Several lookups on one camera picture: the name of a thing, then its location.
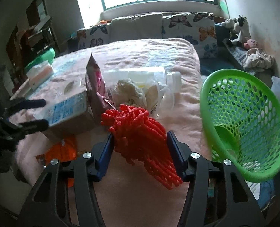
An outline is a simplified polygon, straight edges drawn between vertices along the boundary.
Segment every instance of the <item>green container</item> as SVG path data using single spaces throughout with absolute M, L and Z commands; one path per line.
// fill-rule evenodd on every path
M 37 56 L 33 61 L 31 61 L 25 68 L 25 74 L 33 67 L 36 66 L 42 62 L 44 62 L 45 60 L 47 60 L 51 65 L 53 63 L 53 59 L 55 57 L 55 50 L 53 48 L 50 48 L 49 50 L 47 50 L 46 52 L 44 52 L 43 54 L 41 54 L 40 56 Z
M 240 70 L 212 73 L 200 93 L 204 132 L 214 161 L 229 159 L 259 183 L 280 170 L 280 103 L 259 79 Z

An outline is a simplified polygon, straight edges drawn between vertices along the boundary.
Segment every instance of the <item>cardboard box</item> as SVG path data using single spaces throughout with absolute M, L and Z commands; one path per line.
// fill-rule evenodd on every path
M 95 127 L 86 91 L 49 105 L 34 117 L 49 122 L 49 129 L 42 133 L 53 143 L 60 142 L 68 135 L 78 135 Z

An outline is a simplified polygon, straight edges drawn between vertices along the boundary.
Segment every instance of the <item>clothes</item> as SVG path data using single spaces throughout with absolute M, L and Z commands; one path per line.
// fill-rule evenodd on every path
M 246 183 L 254 198 L 258 202 L 259 207 L 263 211 L 269 205 L 271 199 L 275 196 L 273 179 L 262 183 L 251 183 L 248 181 L 246 181 Z
M 244 68 L 261 67 L 268 69 L 272 67 L 274 58 L 266 54 L 261 48 L 249 49 L 246 53 L 246 57 L 242 62 Z

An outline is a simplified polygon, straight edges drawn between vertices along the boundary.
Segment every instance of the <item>red rope mop head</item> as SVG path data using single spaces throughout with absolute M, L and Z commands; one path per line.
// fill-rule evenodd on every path
M 115 151 L 127 163 L 142 161 L 145 169 L 167 189 L 179 186 L 183 181 L 177 175 L 166 145 L 164 127 L 149 118 L 149 112 L 141 107 L 120 105 L 108 109 L 101 115 L 101 124 L 111 126 L 109 131 L 115 137 Z

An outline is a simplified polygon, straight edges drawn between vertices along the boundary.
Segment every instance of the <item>butterfly print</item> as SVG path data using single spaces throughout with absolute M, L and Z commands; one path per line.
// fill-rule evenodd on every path
M 79 42 L 80 38 L 87 38 L 86 30 L 79 30 L 77 31 L 77 40 Z
M 212 26 L 210 27 L 210 29 L 208 29 L 208 27 L 206 29 L 203 27 L 200 27 L 199 32 L 200 32 L 200 41 L 201 42 L 204 41 L 208 36 L 216 38 L 215 28 Z
M 209 18 L 210 20 L 214 20 L 212 13 L 196 13 L 195 17 L 193 18 L 194 22 L 198 22 L 204 17 Z
M 212 44 L 212 47 L 209 44 L 204 46 L 204 58 L 216 57 L 217 56 L 217 45 L 215 43 Z
M 98 38 L 98 39 L 93 38 L 91 40 L 90 48 L 95 47 L 95 46 L 99 46 L 99 45 L 102 45 L 102 44 L 103 44 L 103 40 L 101 38 Z
M 93 35 L 97 29 L 100 28 L 100 30 L 104 33 L 107 34 L 107 29 L 106 25 L 98 25 L 98 26 L 93 26 L 90 32 L 90 35 Z
M 176 36 L 176 37 L 177 38 L 183 38 L 186 41 L 190 42 L 192 45 L 198 45 L 199 44 L 199 42 L 197 40 L 194 40 L 193 37 L 190 36 L 190 35 L 186 35 L 186 36 L 182 35 L 182 37 L 180 37 L 180 36 Z
M 180 23 L 182 23 L 185 26 L 192 27 L 192 25 L 188 22 L 187 17 L 185 15 L 171 17 L 171 23 L 169 24 L 168 27 L 172 28 Z

